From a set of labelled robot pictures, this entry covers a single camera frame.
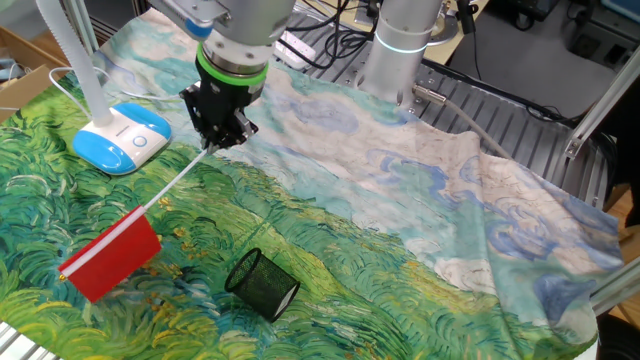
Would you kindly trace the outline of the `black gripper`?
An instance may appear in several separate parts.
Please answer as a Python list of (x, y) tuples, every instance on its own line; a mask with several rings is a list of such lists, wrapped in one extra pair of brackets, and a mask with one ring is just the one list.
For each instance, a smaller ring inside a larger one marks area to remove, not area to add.
[(201, 77), (179, 93), (194, 129), (201, 136), (205, 151), (226, 149), (244, 144), (259, 128), (244, 114), (244, 109), (262, 93), (264, 82), (257, 85), (232, 85), (209, 75)]

